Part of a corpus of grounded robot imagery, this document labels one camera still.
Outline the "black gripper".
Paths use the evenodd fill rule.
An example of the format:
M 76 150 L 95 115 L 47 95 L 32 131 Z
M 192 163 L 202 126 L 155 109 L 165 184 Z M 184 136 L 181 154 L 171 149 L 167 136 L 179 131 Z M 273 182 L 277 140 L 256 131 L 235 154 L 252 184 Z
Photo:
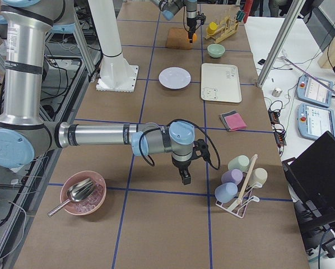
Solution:
M 190 43 L 193 42 L 194 37 L 194 27 L 196 26 L 196 18 L 187 17 L 187 26 L 188 26 L 188 40 Z
M 184 185 L 191 184 L 191 176 L 188 170 L 190 164 L 191 164 L 191 161 L 174 160 L 174 166 L 178 168 L 179 174 L 182 178 L 182 183 Z

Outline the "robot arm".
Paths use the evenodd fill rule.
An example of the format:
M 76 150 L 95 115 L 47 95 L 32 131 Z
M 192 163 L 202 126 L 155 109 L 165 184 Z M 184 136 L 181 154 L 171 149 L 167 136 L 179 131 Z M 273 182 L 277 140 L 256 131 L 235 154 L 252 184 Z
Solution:
M 188 40 L 193 43 L 193 37 L 196 31 L 198 12 L 196 0 L 176 0 L 176 1 L 151 1 L 162 12 L 166 20 L 170 21 L 174 16 L 185 8 L 187 19 Z
M 100 91 L 133 92 L 138 66 L 124 58 L 112 1 L 88 1 L 90 19 L 101 45 L 96 62 L 85 37 L 78 38 L 78 68 L 50 66 L 49 34 L 80 29 L 74 1 L 2 1 L 7 23 L 3 96 L 0 99 L 0 166 L 13 169 L 51 150 L 80 145 L 130 145 L 134 155 L 170 153 L 183 184 L 191 182 L 189 165 L 196 148 L 192 124 L 175 119 L 164 127 L 151 124 L 68 123 L 73 104 L 84 95 L 95 72 Z

